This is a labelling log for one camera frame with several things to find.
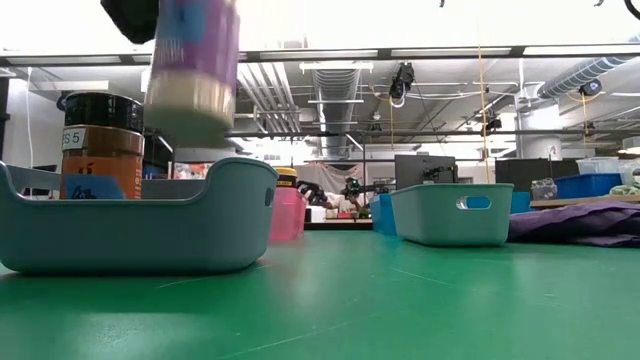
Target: yellow lid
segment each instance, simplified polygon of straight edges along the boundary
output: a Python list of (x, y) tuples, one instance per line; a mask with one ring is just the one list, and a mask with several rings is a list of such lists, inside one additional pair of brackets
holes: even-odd
[(274, 168), (276, 169), (276, 171), (278, 172), (278, 174), (280, 175), (289, 175), (289, 176), (295, 176), (298, 177), (298, 172), (295, 169), (292, 168), (284, 168), (284, 167), (277, 167)]

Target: purple label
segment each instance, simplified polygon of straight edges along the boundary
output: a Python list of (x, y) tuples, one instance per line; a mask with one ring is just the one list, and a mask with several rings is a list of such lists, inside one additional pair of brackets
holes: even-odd
[(235, 92), (239, 34), (240, 17), (225, 0), (161, 0), (152, 73), (191, 70)]

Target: purple fabric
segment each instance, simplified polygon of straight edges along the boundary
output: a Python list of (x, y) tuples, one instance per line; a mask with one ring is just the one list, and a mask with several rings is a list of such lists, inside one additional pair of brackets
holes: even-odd
[(225, 0), (161, 0), (152, 76), (191, 70), (235, 93), (240, 16)]
[(611, 201), (513, 214), (509, 241), (640, 246), (640, 205)]

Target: black jar lid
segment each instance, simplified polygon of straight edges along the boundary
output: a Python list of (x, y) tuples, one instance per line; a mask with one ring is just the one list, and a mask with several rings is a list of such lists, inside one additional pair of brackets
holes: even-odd
[(109, 126), (142, 134), (142, 104), (128, 97), (78, 92), (67, 96), (64, 126)]

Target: green table surface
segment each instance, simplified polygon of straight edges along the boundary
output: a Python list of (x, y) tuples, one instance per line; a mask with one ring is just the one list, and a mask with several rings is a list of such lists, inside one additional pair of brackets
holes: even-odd
[(0, 359), (634, 359), (640, 253), (307, 232), (201, 278), (0, 278)]

